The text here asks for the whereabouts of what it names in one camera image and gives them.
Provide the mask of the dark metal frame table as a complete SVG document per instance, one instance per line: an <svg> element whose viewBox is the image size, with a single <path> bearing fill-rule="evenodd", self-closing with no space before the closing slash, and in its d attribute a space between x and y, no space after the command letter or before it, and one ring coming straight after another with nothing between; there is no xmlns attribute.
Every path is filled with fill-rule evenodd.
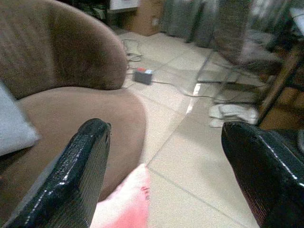
<svg viewBox="0 0 304 228"><path fill-rule="evenodd" d="M288 58L284 62L280 73L275 78L267 97L262 103L262 109L259 113L256 126L261 126L268 113L275 107L275 104L285 88L304 89L303 86L293 84L296 72L302 64L304 64L304 41L300 41L292 48Z"/></svg>

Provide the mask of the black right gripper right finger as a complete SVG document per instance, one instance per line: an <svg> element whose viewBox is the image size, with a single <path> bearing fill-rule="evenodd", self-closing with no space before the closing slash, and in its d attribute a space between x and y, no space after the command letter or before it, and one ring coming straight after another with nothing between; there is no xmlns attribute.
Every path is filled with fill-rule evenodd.
<svg viewBox="0 0 304 228"><path fill-rule="evenodd" d="M260 228L304 228L304 129L226 122L221 144Z"/></svg>

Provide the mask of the black box with red label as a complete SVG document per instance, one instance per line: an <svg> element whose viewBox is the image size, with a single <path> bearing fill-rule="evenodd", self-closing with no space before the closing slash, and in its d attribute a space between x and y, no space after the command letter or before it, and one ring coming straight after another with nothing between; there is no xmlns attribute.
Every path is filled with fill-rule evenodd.
<svg viewBox="0 0 304 228"><path fill-rule="evenodd" d="M135 82L142 83L145 85L151 85L152 75L153 75L153 71L151 69L136 68L133 71L133 80Z"/></svg>

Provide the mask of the grey cushion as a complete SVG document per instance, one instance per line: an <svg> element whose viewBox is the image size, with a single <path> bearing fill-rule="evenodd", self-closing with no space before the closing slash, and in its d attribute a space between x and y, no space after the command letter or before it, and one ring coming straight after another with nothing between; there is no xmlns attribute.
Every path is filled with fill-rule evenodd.
<svg viewBox="0 0 304 228"><path fill-rule="evenodd" d="M39 139L36 128L0 81L0 156L31 147Z"/></svg>

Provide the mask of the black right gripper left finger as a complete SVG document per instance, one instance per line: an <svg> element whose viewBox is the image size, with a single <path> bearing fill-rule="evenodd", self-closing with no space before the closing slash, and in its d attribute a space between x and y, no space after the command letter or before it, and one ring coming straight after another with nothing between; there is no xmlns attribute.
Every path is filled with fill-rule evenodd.
<svg viewBox="0 0 304 228"><path fill-rule="evenodd" d="M2 228L90 228L110 151L111 124L86 121L39 175Z"/></svg>

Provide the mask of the brown cardboard box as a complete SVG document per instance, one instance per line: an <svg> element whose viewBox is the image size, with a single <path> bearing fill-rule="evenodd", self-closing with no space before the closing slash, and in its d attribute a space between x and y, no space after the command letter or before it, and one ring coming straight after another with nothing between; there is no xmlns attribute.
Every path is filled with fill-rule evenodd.
<svg viewBox="0 0 304 228"><path fill-rule="evenodd" d="M133 32L151 36L160 31L164 0L140 0L140 5L131 22Z"/></svg>

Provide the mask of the white folded cloth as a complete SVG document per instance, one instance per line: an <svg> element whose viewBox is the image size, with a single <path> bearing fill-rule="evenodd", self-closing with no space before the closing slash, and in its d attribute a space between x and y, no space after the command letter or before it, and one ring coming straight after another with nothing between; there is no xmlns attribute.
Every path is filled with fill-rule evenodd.
<svg viewBox="0 0 304 228"><path fill-rule="evenodd" d="M210 127L222 127L225 122L243 121L256 124L258 121L258 110L251 105L216 104L209 108Z"/></svg>

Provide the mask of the pink pillow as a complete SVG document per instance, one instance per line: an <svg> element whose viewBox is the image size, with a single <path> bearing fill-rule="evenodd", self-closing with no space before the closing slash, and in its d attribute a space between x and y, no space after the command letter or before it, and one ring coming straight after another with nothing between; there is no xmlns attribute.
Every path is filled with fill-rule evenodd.
<svg viewBox="0 0 304 228"><path fill-rule="evenodd" d="M97 203L90 228L148 228L149 204L149 171L146 164L140 164Z"/></svg>

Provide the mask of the brown round sofa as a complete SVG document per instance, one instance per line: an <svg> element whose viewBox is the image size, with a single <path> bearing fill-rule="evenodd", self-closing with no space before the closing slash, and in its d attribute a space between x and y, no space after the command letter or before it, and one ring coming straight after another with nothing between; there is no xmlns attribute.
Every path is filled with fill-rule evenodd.
<svg viewBox="0 0 304 228"><path fill-rule="evenodd" d="M146 118L123 88L124 47L104 23L57 0L0 0L0 82L40 138L0 155L0 227L86 121L111 126L99 200L138 165Z"/></svg>

